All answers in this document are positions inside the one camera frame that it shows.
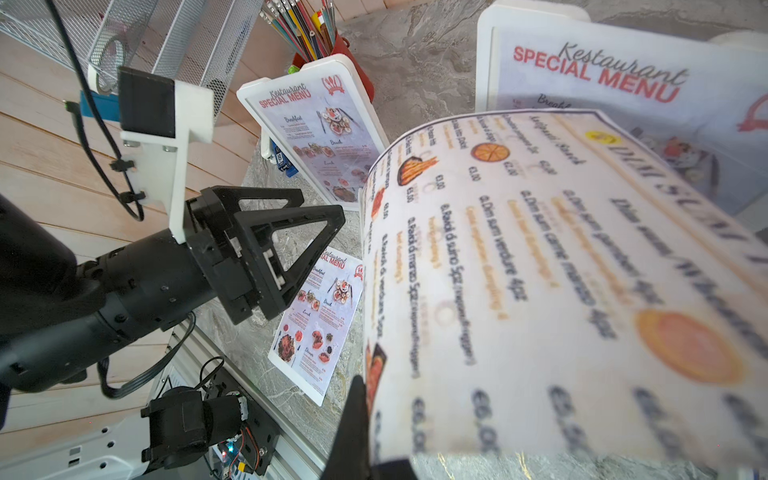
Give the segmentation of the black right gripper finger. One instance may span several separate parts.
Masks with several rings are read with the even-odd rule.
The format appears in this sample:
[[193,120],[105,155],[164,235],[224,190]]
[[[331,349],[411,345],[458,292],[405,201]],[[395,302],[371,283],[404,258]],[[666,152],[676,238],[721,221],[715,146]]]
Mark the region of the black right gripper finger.
[[320,478],[416,479],[417,476],[408,460],[371,465],[366,393],[363,377],[356,375],[351,382],[334,443]]

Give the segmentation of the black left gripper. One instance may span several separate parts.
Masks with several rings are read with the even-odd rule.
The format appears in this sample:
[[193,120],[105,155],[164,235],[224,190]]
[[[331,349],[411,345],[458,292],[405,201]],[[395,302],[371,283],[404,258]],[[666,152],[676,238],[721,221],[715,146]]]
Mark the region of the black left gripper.
[[303,204],[299,189],[232,186],[186,202],[186,245],[232,323],[280,316],[345,224],[339,205]]

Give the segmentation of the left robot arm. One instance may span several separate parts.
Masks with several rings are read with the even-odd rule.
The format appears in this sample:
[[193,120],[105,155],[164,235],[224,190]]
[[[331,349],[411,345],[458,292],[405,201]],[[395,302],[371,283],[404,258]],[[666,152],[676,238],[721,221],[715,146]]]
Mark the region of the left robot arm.
[[345,222],[298,189],[210,187],[187,201],[184,242],[163,230],[78,263],[9,200],[1,203],[1,397],[108,372],[115,352],[212,299],[233,323],[273,319],[296,298]]

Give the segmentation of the dim sum menu sheet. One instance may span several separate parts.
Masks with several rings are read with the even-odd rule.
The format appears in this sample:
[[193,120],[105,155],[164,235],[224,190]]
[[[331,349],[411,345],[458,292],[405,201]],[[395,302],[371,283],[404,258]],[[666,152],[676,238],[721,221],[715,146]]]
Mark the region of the dim sum menu sheet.
[[373,463],[767,463],[767,247],[594,110],[428,123],[362,190]]

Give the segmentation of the red special menu sheet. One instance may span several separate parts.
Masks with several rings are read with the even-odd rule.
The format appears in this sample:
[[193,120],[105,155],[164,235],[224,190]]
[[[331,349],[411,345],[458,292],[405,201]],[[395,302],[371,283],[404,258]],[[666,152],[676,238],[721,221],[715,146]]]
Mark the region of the red special menu sheet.
[[278,324],[268,360],[318,406],[341,358],[363,283],[363,262],[329,247]]

